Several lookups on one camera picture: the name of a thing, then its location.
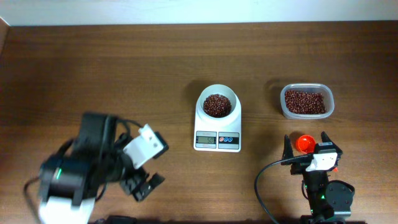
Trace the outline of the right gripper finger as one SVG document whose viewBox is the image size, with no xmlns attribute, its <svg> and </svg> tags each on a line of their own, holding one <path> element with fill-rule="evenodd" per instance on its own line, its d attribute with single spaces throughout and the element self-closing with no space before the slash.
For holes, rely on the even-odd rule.
<svg viewBox="0 0 398 224">
<path fill-rule="evenodd" d="M 294 157 L 291 140 L 288 135 L 284 136 L 284 150 L 282 153 L 283 161 L 290 161 Z"/>
<path fill-rule="evenodd" d="M 333 141 L 328 137 L 327 133 L 323 131 L 321 133 L 322 143 L 333 143 Z"/>
</svg>

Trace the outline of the red plastic measuring scoop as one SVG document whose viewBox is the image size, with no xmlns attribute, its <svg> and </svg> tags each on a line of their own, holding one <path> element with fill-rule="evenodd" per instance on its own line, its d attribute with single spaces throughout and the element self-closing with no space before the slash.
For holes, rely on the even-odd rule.
<svg viewBox="0 0 398 224">
<path fill-rule="evenodd" d="M 310 154 L 312 153 L 312 156 L 315 152 L 315 146 L 317 145 L 314 138 L 312 136 L 309 135 L 303 135 L 300 136 L 297 140 L 296 140 L 296 149 L 299 152 L 302 152 L 304 154 Z"/>
</svg>

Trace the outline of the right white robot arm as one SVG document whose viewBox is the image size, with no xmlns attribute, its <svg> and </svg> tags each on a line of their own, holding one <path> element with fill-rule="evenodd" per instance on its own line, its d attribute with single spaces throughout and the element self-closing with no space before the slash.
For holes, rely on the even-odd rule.
<svg viewBox="0 0 398 224">
<path fill-rule="evenodd" d="M 322 142 L 316 143 L 313 152 L 294 156 L 291 141 L 285 136 L 282 165 L 290 166 L 292 175 L 303 176 L 302 190 L 311 214 L 301 216 L 300 223 L 344 223 L 351 216 L 355 189 L 346 182 L 328 179 L 328 173 L 337 168 L 343 151 L 326 132 L 321 133 L 321 138 Z"/>
</svg>

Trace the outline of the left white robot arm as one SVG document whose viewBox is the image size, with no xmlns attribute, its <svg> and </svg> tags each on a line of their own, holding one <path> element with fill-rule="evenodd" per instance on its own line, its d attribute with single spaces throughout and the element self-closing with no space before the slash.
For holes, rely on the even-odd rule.
<svg viewBox="0 0 398 224">
<path fill-rule="evenodd" d="M 39 172 L 39 218 L 42 223 L 88 223 L 95 203 L 109 183 L 143 201 L 165 179 L 143 165 L 169 148 L 147 124 L 131 135 L 135 121 L 112 114 L 84 113 L 76 138 L 65 142 L 42 163 Z"/>
</svg>

